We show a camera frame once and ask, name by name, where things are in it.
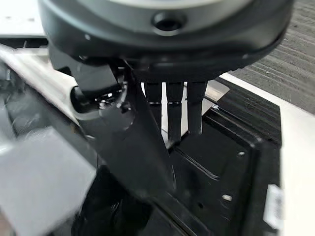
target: gray carpet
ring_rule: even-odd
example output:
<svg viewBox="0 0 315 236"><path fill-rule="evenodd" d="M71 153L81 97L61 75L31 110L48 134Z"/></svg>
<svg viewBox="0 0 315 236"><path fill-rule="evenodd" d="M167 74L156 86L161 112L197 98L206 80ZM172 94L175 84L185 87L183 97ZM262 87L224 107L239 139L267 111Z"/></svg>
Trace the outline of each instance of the gray carpet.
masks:
<svg viewBox="0 0 315 236"><path fill-rule="evenodd" d="M275 51L231 74L315 114L315 0L298 0Z"/></svg>

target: screw hole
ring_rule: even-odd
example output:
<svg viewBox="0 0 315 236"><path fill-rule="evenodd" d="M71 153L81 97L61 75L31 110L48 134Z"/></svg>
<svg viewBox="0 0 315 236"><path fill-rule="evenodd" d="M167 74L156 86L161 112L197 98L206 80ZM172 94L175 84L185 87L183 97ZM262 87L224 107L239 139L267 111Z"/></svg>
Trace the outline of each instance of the screw hole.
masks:
<svg viewBox="0 0 315 236"><path fill-rule="evenodd" d="M204 205L202 203L197 203L200 209L203 209Z"/></svg>
<svg viewBox="0 0 315 236"><path fill-rule="evenodd" d="M155 27L161 31L169 32L179 30L182 27L182 23L173 19L164 19L160 22L157 22Z"/></svg>

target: silver metal plate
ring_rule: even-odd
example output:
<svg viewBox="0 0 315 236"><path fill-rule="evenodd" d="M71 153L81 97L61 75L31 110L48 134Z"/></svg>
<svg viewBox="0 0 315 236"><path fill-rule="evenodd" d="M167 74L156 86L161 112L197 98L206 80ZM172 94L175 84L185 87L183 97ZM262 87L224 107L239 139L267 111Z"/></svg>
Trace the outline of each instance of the silver metal plate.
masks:
<svg viewBox="0 0 315 236"><path fill-rule="evenodd" d="M216 80L211 80L208 82L206 97L211 101L217 102L229 91L230 88L228 86L225 86Z"/></svg>
<svg viewBox="0 0 315 236"><path fill-rule="evenodd" d="M41 236L79 210L95 169L53 128L0 153L0 205L19 236Z"/></svg>

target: white surface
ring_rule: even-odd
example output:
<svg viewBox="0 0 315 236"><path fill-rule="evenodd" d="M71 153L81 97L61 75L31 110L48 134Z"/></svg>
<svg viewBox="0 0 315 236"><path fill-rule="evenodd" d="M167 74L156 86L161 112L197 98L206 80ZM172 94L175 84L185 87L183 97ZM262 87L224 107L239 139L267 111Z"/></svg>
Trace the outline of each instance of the white surface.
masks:
<svg viewBox="0 0 315 236"><path fill-rule="evenodd" d="M216 3L223 0L109 0L109 1L137 7L178 9L186 7L203 6L206 4Z"/></svg>
<svg viewBox="0 0 315 236"><path fill-rule="evenodd" d="M37 0L0 0L0 35L42 36Z"/></svg>
<svg viewBox="0 0 315 236"><path fill-rule="evenodd" d="M315 117L232 75L222 78L280 106L284 222L282 235L313 235L315 203Z"/></svg>
<svg viewBox="0 0 315 236"><path fill-rule="evenodd" d="M282 208L284 192L274 184L268 185L264 221L275 230L283 228Z"/></svg>

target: white label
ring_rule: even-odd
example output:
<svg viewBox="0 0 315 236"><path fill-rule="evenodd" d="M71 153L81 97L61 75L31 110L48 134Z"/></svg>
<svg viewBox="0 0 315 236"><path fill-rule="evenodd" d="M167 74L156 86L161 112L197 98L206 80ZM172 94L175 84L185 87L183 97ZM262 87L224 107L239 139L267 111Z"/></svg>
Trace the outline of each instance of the white label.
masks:
<svg viewBox="0 0 315 236"><path fill-rule="evenodd" d="M268 185L264 221L275 230L283 227L283 191L276 185Z"/></svg>

